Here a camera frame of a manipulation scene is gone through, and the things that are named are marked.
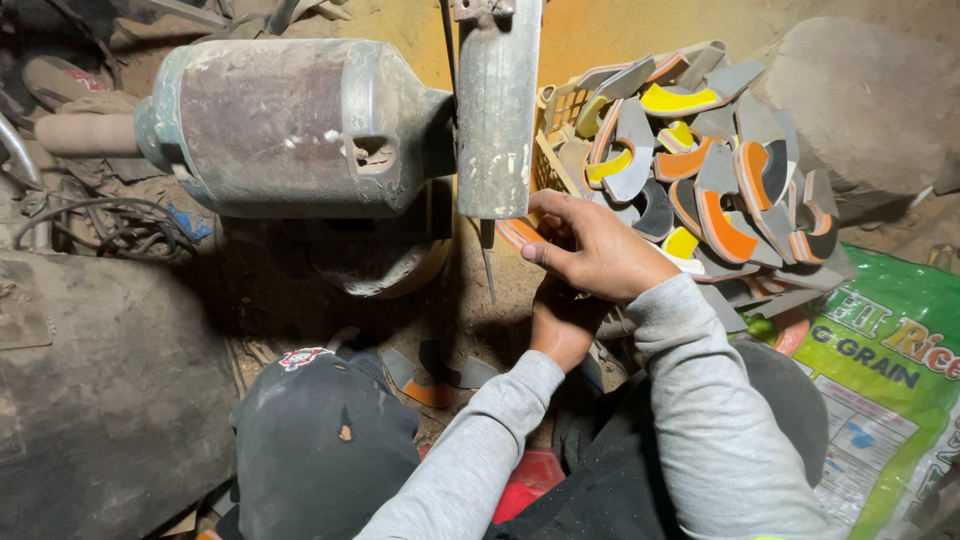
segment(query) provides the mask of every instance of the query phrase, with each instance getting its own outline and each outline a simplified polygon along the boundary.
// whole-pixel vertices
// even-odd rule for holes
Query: red object
[[[433,445],[418,448],[423,460]],[[494,523],[503,523],[516,517],[524,508],[566,478],[560,462],[548,448],[524,451],[520,463],[507,480],[500,502],[493,513]]]

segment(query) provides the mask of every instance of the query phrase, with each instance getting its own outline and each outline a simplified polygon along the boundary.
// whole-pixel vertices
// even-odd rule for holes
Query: gray sleeve
[[[356,538],[481,538],[527,435],[563,380],[560,367],[536,351],[489,380]]]
[[[660,463],[684,531],[697,540],[836,537],[800,455],[693,280],[663,282],[627,313],[648,362]]]

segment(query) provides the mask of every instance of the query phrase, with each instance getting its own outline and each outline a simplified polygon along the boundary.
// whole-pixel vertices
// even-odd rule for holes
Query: wire
[[[116,225],[112,232],[108,233],[95,207],[110,214]],[[69,227],[54,219],[78,209],[86,210],[94,228],[97,230],[97,234],[101,237],[100,244],[94,244],[80,238]],[[154,212],[162,214],[163,219],[159,219]],[[74,242],[96,251],[97,257],[111,254],[133,260],[169,261],[179,257],[184,252],[197,254],[194,244],[198,241],[170,210],[151,201],[131,197],[102,197],[74,201],[66,206],[39,213],[31,217],[13,237],[13,248],[15,250],[23,249],[20,244],[23,236],[33,227],[47,220],[52,220],[54,228],[65,233]],[[166,250],[150,253],[150,250],[160,240],[165,240]]]

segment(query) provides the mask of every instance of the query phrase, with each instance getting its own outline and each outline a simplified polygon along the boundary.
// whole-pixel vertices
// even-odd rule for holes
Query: metal bracket
[[[495,18],[516,13],[516,0],[453,0],[453,20],[478,20],[492,14]]]

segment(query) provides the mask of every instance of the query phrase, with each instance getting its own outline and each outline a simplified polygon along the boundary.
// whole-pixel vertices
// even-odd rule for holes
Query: foam rubber scrap
[[[713,90],[705,88],[699,92],[682,95],[653,84],[640,98],[647,114],[660,118],[676,118],[701,110],[713,109],[723,105],[723,100]]]
[[[785,264],[797,262],[790,247],[790,234],[794,232],[794,226],[790,223],[786,201],[761,210],[759,215],[754,216],[754,223]]]
[[[704,110],[697,114],[690,124],[701,137],[714,137],[726,142],[736,135],[736,125],[733,122],[733,105],[726,105],[717,109]]]
[[[836,203],[825,170],[817,169],[806,175],[804,206],[813,214],[813,232],[791,233],[790,247],[798,262],[822,264],[833,253],[840,235],[839,220],[829,213],[836,212]]]
[[[668,234],[660,245],[663,251],[676,258],[693,258],[693,250],[700,244],[687,227],[680,226]]]
[[[730,149],[711,143],[694,184],[703,239],[723,260],[740,264],[750,260],[759,239],[738,230],[724,215],[720,197],[736,193],[736,184]]]
[[[610,65],[598,65],[588,69],[580,79],[577,79],[576,86],[584,90],[595,90],[600,87],[607,79],[616,75],[624,68],[630,67],[630,63],[614,63]]]
[[[697,192],[695,182],[690,179],[683,179],[670,185],[668,197],[673,212],[680,219],[684,227],[694,236],[703,238],[703,230],[700,227],[700,211],[697,210]]]
[[[704,265],[704,274],[701,276],[693,276],[695,282],[701,283],[741,278],[754,274],[760,269],[758,265],[751,262],[744,262],[742,264],[727,262],[717,256],[709,246],[704,244],[700,244],[697,249],[693,251],[693,259],[699,260]]]
[[[700,146],[698,146],[696,150],[684,154],[658,153],[654,156],[654,173],[657,175],[657,180],[661,182],[676,182],[690,178],[700,172],[700,166],[704,164],[707,147],[711,142],[722,144],[723,140],[705,136],[700,141]]]
[[[716,311],[717,318],[720,319],[726,333],[747,330],[747,323],[743,321],[739,313],[733,310],[727,303],[727,299],[720,294],[716,287],[708,284],[698,284],[697,288],[700,289],[700,294],[704,295],[704,300]]]
[[[616,121],[620,117],[620,106],[623,100],[618,99],[607,109],[607,114],[603,117],[603,123],[600,124],[599,131],[593,139],[593,147],[590,149],[589,162],[600,163],[604,160],[604,154],[608,146],[614,141],[614,131]]]
[[[704,80],[707,88],[716,92],[726,104],[759,77],[763,69],[763,64],[758,61],[740,61],[710,71],[704,75]]]
[[[728,212],[728,216],[730,217],[731,226],[745,236],[756,240],[754,251],[747,258],[749,262],[770,268],[780,268],[783,266],[783,259],[770,244],[760,237],[760,233],[747,222],[743,212],[734,210]]]
[[[546,241],[526,217],[498,219],[496,220],[496,231],[517,251],[520,251],[528,242]]]
[[[761,181],[763,182],[763,191],[770,199],[770,204],[775,205],[783,200],[787,191],[787,182],[790,179],[787,176],[790,169],[786,158],[786,140],[777,139],[767,144],[764,149],[770,158],[767,159],[766,165],[763,167]]]
[[[657,64],[657,69],[647,78],[646,85],[656,83],[663,86],[679,77],[689,66],[686,56],[680,51],[674,51]]]
[[[600,110],[603,109],[611,99],[599,94],[593,94],[587,103],[577,114],[576,129],[577,136],[590,138],[597,135],[600,131]]]
[[[467,356],[467,363],[460,370],[459,388],[480,388],[488,380],[499,375],[496,368],[480,361],[479,358]]]
[[[657,244],[651,242],[650,240],[647,240],[647,243],[650,244],[654,249],[656,249],[657,251],[659,251],[661,255],[663,255],[664,257],[667,258],[667,260],[669,260],[670,262],[672,262],[672,263],[674,264],[674,266],[676,266],[677,268],[680,269],[681,272],[686,272],[686,273],[690,274],[691,276],[693,276],[693,279],[694,279],[695,281],[706,278],[707,268],[706,268],[706,266],[705,266],[700,260],[698,260],[697,258],[679,258],[679,257],[674,257],[674,256],[666,253],[665,251],[663,251],[663,249],[662,249],[660,246],[658,246]]]
[[[633,203],[615,203],[605,191],[598,193],[597,196],[593,198],[593,202],[601,207],[610,209],[616,214],[616,217],[620,218],[620,221],[630,227],[640,219],[640,210]]]
[[[686,154],[693,149],[693,134],[682,120],[670,122],[670,125],[657,133],[657,140],[671,154]]]
[[[677,86],[688,90],[696,89],[704,81],[704,75],[727,55],[727,45],[723,41],[711,41],[696,56],[690,55],[690,66],[676,79]]]
[[[656,70],[657,62],[654,61],[654,56],[647,55],[609,77],[596,89],[595,95],[603,96],[608,100],[631,97]]]
[[[616,156],[615,158],[601,163],[588,163],[586,166],[587,185],[591,189],[603,189],[604,177],[616,174],[627,168],[633,158],[633,153],[630,151],[630,148],[627,147],[623,150],[623,152],[620,153],[619,156]]]
[[[763,168],[769,158],[766,148],[753,141],[740,144],[733,153],[736,183],[752,215],[757,215],[772,205],[763,188]]]
[[[755,315],[762,315],[764,318],[769,319],[774,315],[783,313],[788,309],[806,304],[807,302],[820,298],[825,293],[824,291],[814,290],[814,289],[792,289],[781,292],[780,294],[773,294],[770,296],[763,297],[760,301],[762,304],[758,303],[757,307],[752,307],[744,311],[744,315],[748,317],[753,317]]]
[[[644,238],[659,242],[673,229],[673,209],[670,208],[666,191],[654,180],[653,173],[650,173],[646,184],[640,190],[640,197],[645,205],[640,219],[634,223],[634,229]]]
[[[643,93],[641,102],[647,114],[661,118],[676,118],[695,112],[727,105],[761,72],[763,64],[742,61],[730,67],[716,69],[705,76],[707,87],[691,95],[670,92],[660,85],[652,85]]]
[[[627,203],[646,184],[654,160],[654,134],[638,98],[623,100],[616,136],[630,147],[633,159],[627,168],[604,177],[603,186],[616,203]]]
[[[590,148],[591,145],[587,142],[571,140],[565,143],[557,154],[561,165],[564,166],[566,175],[576,185],[580,196],[588,200],[593,198],[593,190],[590,189],[586,171],[587,155],[590,153]]]
[[[418,402],[435,407],[444,408],[453,403],[453,389],[448,384],[434,384],[432,386],[420,386],[413,380],[416,366],[405,356],[391,349],[380,355],[390,379],[393,380],[396,389]]]
[[[736,132],[740,142],[748,140],[766,145],[785,138],[783,127],[767,107],[756,100],[747,90],[736,100]]]

